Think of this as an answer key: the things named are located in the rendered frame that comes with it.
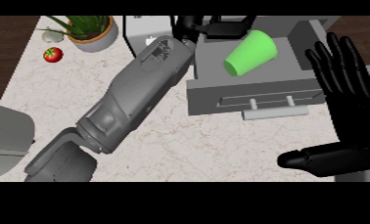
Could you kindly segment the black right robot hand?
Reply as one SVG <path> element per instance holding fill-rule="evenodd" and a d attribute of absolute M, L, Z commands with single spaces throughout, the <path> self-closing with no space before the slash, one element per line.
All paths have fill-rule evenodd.
<path fill-rule="evenodd" d="M 327 33 L 305 51 L 325 102 L 339 140 L 325 145 L 282 153 L 281 168 L 299 169 L 316 177 L 370 170 L 370 73 L 350 39 Z"/>

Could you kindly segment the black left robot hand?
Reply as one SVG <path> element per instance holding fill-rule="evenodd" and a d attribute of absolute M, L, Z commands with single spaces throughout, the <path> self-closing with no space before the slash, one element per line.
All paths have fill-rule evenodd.
<path fill-rule="evenodd" d="M 226 22 L 220 16 L 211 16 L 202 24 L 202 16 L 170 16 L 171 35 L 179 40 L 198 42 L 199 34 L 208 39 L 239 39 L 251 28 L 256 16 L 245 16 L 239 22 Z"/>

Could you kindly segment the green cup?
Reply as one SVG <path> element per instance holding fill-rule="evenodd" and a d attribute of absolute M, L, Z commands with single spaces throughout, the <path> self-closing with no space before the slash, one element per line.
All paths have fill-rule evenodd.
<path fill-rule="evenodd" d="M 251 30 L 223 60 L 231 76 L 241 76 L 278 55 L 276 44 L 262 30 Z"/>

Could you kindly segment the grey open drawer box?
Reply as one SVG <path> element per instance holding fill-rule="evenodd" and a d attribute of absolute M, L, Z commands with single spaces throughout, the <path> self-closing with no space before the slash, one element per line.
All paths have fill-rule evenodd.
<path fill-rule="evenodd" d="M 223 59 L 238 45 L 238 41 L 204 43 L 198 41 L 195 51 L 197 79 L 188 80 L 189 88 L 219 87 L 273 81 L 310 79 L 312 70 L 302 70 L 285 37 L 273 39 L 276 57 L 241 76 L 231 76 L 223 68 Z"/>

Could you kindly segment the grey drawer front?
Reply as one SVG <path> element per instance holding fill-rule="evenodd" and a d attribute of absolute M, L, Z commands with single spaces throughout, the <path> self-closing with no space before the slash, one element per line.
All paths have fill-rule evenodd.
<path fill-rule="evenodd" d="M 250 100 L 256 101 L 259 109 L 285 107 L 287 96 L 291 97 L 296 106 L 318 105 L 325 102 L 315 78 L 199 88 L 188 84 L 188 114 L 241 112 L 251 109 Z"/>

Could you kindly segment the grey cabinet housing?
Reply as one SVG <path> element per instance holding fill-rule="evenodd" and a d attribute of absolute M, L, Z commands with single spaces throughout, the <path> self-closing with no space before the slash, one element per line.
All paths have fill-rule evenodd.
<path fill-rule="evenodd" d="M 339 16 L 259 16 L 253 29 L 262 30 L 271 38 L 284 38 L 302 70 L 310 69 L 305 50 L 313 43 L 327 43 L 325 30 L 337 21 Z"/>

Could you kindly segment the potted green plant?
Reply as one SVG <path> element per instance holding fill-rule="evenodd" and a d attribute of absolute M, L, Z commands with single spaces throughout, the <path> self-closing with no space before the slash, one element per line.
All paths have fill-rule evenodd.
<path fill-rule="evenodd" d="M 83 52 L 100 52 L 112 45 L 118 36 L 118 26 L 111 16 L 66 16 L 66 22 L 54 16 L 47 18 L 62 26 L 63 31 L 50 28 L 44 31 L 63 34 Z"/>

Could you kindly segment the pale garlic bulb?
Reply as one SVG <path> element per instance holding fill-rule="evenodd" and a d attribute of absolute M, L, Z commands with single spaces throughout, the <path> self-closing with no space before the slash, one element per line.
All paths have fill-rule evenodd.
<path fill-rule="evenodd" d="M 63 40 L 63 32 L 57 29 L 46 28 L 41 33 L 41 40 L 46 43 L 60 42 Z"/>

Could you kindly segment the red tomato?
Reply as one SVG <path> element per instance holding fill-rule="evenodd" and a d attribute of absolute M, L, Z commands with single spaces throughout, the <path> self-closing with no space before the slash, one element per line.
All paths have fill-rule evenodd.
<path fill-rule="evenodd" d="M 57 63 L 62 60 L 63 52 L 59 48 L 50 47 L 43 52 L 43 58 L 49 63 Z"/>

